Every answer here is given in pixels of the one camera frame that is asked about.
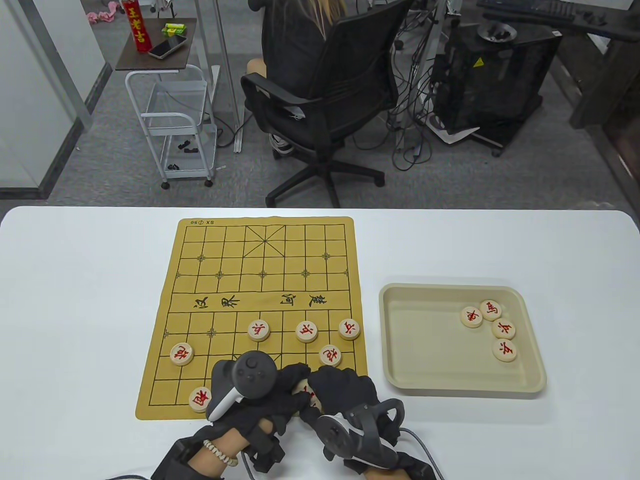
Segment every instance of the smartphone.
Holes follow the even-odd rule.
[[[161,44],[158,44],[155,47],[153,47],[149,52],[149,54],[152,57],[155,57],[159,60],[163,60],[167,58],[170,54],[175,52],[177,49],[179,49],[182,45],[184,45],[184,42],[186,41],[187,41],[187,37],[182,35],[170,36]]]

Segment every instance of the sneaker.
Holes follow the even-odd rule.
[[[293,145],[277,135],[269,134],[269,142],[271,144],[271,148],[280,155],[289,155],[293,152]]]

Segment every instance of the chair base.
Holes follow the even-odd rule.
[[[275,159],[278,159],[280,158],[280,155],[274,154],[273,157]],[[324,184],[326,185],[326,188],[329,192],[329,198],[331,198],[331,204],[333,205],[333,208],[339,209],[340,200],[338,199],[338,194],[335,191],[335,185],[333,184],[333,179],[331,177],[332,172],[363,175],[365,177],[372,178],[376,187],[385,186],[385,172],[381,172],[379,170],[373,170],[372,168],[353,165],[351,163],[340,162],[337,160],[311,163],[307,158],[300,156],[296,156],[296,158],[302,160],[303,162],[310,163],[309,166],[302,169],[300,172],[293,175],[293,177],[291,177],[289,180],[270,192],[265,199],[267,207],[274,208],[276,206],[276,198],[278,198],[280,195],[287,192],[288,190],[291,190],[293,187],[300,185],[302,182],[317,176],[324,180]]]

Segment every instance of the metal pole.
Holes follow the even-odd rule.
[[[222,53],[222,63],[225,67],[225,74],[227,75],[227,81],[229,82],[229,90],[231,92],[231,112],[234,114],[234,121],[236,123],[236,130],[239,130],[244,120],[241,119],[238,114],[238,103],[236,100],[236,89],[234,88],[234,79],[231,76],[231,67],[229,65],[229,56],[227,54],[227,43],[225,41],[225,33],[222,28],[222,17],[220,16],[220,4],[218,0],[213,0],[214,16],[216,17],[216,26],[218,27],[218,37],[220,38],[220,49]],[[242,149],[242,132],[238,132],[236,135],[236,144],[234,145],[234,152],[238,153]]]
[[[80,96],[71,75],[60,58],[56,46],[42,21],[33,0],[5,0],[20,31],[34,52],[51,85],[60,98],[71,121],[80,119],[84,131],[91,129],[93,119]]]
[[[205,72],[205,78],[207,80],[207,91],[209,93],[209,99],[213,102],[213,93],[216,91],[216,83],[218,79],[213,78],[211,72],[211,66],[209,65],[209,47],[207,46],[207,35],[205,34],[204,19],[202,18],[202,11],[200,10],[200,1],[193,0],[196,7],[196,18],[198,19],[198,31],[200,32],[200,41],[202,46],[198,45],[198,60],[200,60],[200,68]]]

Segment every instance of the white table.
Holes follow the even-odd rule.
[[[447,480],[640,478],[640,236],[623,213],[80,207],[20,207],[0,227],[0,477],[149,476],[199,428],[134,416],[176,224],[269,215],[354,219],[369,372],[383,399],[398,395],[380,358],[385,284],[522,294],[548,374],[541,397],[401,397],[405,426]],[[296,420],[283,443],[268,478],[356,478]]]

